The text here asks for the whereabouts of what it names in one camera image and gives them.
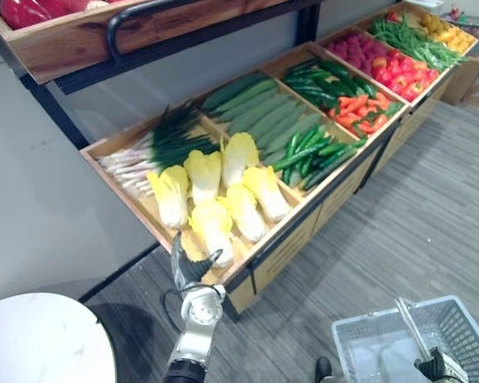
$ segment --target tomato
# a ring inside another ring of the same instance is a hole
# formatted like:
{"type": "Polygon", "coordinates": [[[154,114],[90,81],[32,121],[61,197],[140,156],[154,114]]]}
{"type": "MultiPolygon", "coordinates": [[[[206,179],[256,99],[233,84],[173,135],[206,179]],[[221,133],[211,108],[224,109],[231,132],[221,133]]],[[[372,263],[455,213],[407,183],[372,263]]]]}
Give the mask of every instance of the tomato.
{"type": "Polygon", "coordinates": [[[415,81],[424,80],[427,77],[427,72],[424,69],[419,69],[414,74],[415,81]]]}
{"type": "Polygon", "coordinates": [[[429,86],[431,85],[431,81],[429,78],[425,78],[424,80],[421,81],[421,84],[423,89],[428,89],[429,86]]]}
{"type": "Polygon", "coordinates": [[[428,65],[425,62],[422,62],[422,61],[414,61],[414,69],[415,70],[419,70],[419,69],[427,70],[428,65]]]}
{"type": "Polygon", "coordinates": [[[401,67],[399,65],[391,65],[387,70],[392,77],[399,76],[402,73],[401,67]]]}
{"type": "Polygon", "coordinates": [[[390,86],[390,84],[392,84],[392,75],[386,71],[381,74],[377,80],[384,84],[384,86],[390,86]]]}
{"type": "Polygon", "coordinates": [[[389,51],[386,53],[386,56],[389,58],[389,60],[399,60],[401,57],[404,57],[397,49],[389,49],[389,51]]]}
{"type": "Polygon", "coordinates": [[[388,67],[390,68],[391,66],[399,66],[399,60],[397,58],[391,59],[388,63],[388,67]]]}
{"type": "Polygon", "coordinates": [[[406,62],[401,65],[401,72],[403,73],[412,73],[414,71],[414,67],[406,62]]]}
{"type": "Polygon", "coordinates": [[[400,84],[400,86],[406,88],[409,82],[406,80],[406,76],[404,74],[400,74],[392,80],[392,84],[400,84]]]}
{"type": "Polygon", "coordinates": [[[430,81],[435,81],[438,76],[440,76],[440,73],[436,69],[428,70],[427,77],[430,79],[430,81]]]}
{"type": "Polygon", "coordinates": [[[403,74],[403,76],[406,78],[406,83],[408,84],[411,84],[415,81],[415,75],[413,72],[406,72],[403,74]]]}
{"type": "Polygon", "coordinates": [[[402,86],[400,86],[400,84],[398,84],[398,83],[393,83],[393,84],[391,84],[391,85],[389,86],[389,89],[390,89],[392,92],[396,93],[396,94],[401,94],[401,93],[405,90],[405,89],[404,89],[402,86]]]}
{"type": "Polygon", "coordinates": [[[376,67],[378,67],[378,66],[382,66],[382,67],[385,68],[385,67],[386,67],[386,58],[381,57],[381,56],[376,57],[376,58],[373,60],[371,66],[372,66],[373,68],[376,68],[376,67]]]}
{"type": "Polygon", "coordinates": [[[419,94],[424,91],[422,84],[420,82],[414,82],[412,85],[408,86],[401,94],[401,96],[408,101],[415,100],[419,94]]]}
{"type": "Polygon", "coordinates": [[[373,68],[373,77],[377,80],[382,74],[386,72],[386,68],[384,66],[377,66],[373,68]]]}
{"type": "Polygon", "coordinates": [[[405,57],[403,56],[402,58],[399,59],[399,62],[401,63],[401,66],[408,65],[412,69],[414,68],[414,59],[411,57],[405,57]]]}

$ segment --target black handle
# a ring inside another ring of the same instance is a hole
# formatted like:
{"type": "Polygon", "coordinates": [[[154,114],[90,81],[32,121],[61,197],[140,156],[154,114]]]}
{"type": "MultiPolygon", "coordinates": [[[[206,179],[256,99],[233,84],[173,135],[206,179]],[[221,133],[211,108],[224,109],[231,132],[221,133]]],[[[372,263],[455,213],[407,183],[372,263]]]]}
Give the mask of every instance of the black handle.
{"type": "Polygon", "coordinates": [[[110,56],[115,61],[116,66],[121,66],[121,53],[117,48],[117,30],[123,22],[130,18],[145,16],[160,10],[169,10],[177,6],[185,6],[193,2],[201,0],[152,0],[151,2],[143,2],[136,6],[130,6],[113,15],[108,25],[106,26],[106,47],[109,50],[110,56]]]}

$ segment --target black cable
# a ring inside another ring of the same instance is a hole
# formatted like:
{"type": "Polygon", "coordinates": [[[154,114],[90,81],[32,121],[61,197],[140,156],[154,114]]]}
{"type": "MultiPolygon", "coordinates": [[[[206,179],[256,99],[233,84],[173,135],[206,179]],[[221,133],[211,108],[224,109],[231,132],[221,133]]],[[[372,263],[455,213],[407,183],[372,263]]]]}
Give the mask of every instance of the black cable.
{"type": "Polygon", "coordinates": [[[177,324],[174,322],[174,320],[172,319],[172,315],[168,312],[168,309],[167,309],[167,295],[177,294],[177,295],[179,295],[179,298],[182,301],[183,297],[181,296],[181,293],[184,293],[184,292],[190,291],[190,290],[195,290],[195,289],[198,289],[198,288],[201,288],[201,287],[208,287],[210,289],[213,289],[216,292],[216,295],[218,296],[218,298],[220,299],[221,295],[220,295],[220,292],[216,289],[216,287],[214,287],[213,285],[206,285],[206,284],[194,285],[194,286],[186,287],[186,288],[181,289],[181,290],[168,289],[168,290],[164,291],[163,293],[161,293],[161,295],[160,295],[161,306],[163,307],[163,311],[165,312],[165,315],[167,316],[168,323],[177,333],[180,333],[181,330],[177,326],[177,324]]]}

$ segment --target yellow vegetable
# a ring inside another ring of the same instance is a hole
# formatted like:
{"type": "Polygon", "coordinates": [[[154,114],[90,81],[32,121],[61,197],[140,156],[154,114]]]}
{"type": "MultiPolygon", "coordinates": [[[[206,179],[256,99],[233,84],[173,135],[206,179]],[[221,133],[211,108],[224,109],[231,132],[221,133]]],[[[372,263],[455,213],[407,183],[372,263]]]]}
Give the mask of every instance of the yellow vegetable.
{"type": "Polygon", "coordinates": [[[231,240],[232,218],[227,208],[216,199],[199,203],[192,211],[190,226],[202,238],[209,255],[222,250],[213,266],[227,267],[234,260],[231,240]]]}
{"type": "Polygon", "coordinates": [[[254,195],[242,184],[233,184],[227,189],[227,197],[218,197],[234,220],[241,234],[250,242],[256,243],[263,238],[266,225],[255,206],[254,195]]]}
{"type": "Polygon", "coordinates": [[[271,166],[264,169],[248,168],[243,174],[243,184],[254,193],[270,221],[280,221],[291,210],[280,192],[271,166]]]}
{"type": "Polygon", "coordinates": [[[195,205],[218,195],[222,156],[219,152],[209,155],[192,150],[184,162],[184,168],[192,180],[192,198],[195,205]]]}
{"type": "Polygon", "coordinates": [[[180,165],[171,166],[163,170],[160,176],[148,172],[147,179],[158,203],[161,222],[172,229],[186,225],[188,177],[184,168],[180,165]]]}
{"type": "Polygon", "coordinates": [[[241,182],[246,168],[259,163],[259,152],[250,134],[242,132],[231,137],[227,146],[220,141],[222,152],[222,180],[226,188],[241,182]]]}

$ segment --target plastic basket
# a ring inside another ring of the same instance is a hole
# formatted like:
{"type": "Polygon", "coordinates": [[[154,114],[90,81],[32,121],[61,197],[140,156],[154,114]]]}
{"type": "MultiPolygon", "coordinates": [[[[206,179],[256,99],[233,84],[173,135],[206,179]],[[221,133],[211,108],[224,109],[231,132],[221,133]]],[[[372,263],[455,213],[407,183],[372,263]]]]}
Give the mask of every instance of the plastic basket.
{"type": "MultiPolygon", "coordinates": [[[[410,309],[426,347],[441,347],[479,382],[479,327],[454,296],[410,309]]],[[[344,319],[332,325],[342,371],[350,382],[427,382],[415,369],[421,357],[397,309],[344,319]]]]}

